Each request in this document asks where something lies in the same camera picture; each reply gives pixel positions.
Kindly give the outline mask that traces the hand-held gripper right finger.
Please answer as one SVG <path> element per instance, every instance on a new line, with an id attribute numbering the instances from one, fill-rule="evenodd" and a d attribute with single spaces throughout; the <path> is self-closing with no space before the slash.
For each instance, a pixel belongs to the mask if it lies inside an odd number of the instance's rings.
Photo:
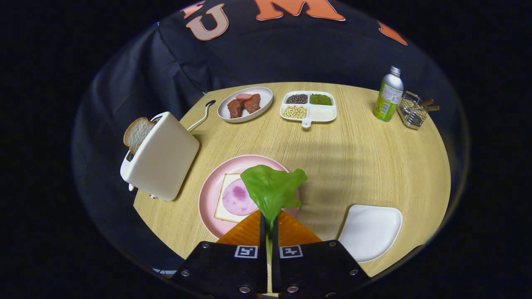
<path id="1" fill-rule="evenodd" d="M 347 297 L 371 278 L 339 240 L 322 241 L 281 211 L 272 225 L 272 291 L 279 297 Z"/>

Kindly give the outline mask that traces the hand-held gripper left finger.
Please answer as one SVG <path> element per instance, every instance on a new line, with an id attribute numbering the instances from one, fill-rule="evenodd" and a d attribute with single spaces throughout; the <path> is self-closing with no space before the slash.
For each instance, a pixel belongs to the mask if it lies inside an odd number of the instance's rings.
<path id="1" fill-rule="evenodd" d="M 266 220 L 256 210 L 217 242 L 199 242 L 174 274 L 197 297 L 260 297 L 267 293 Z"/>

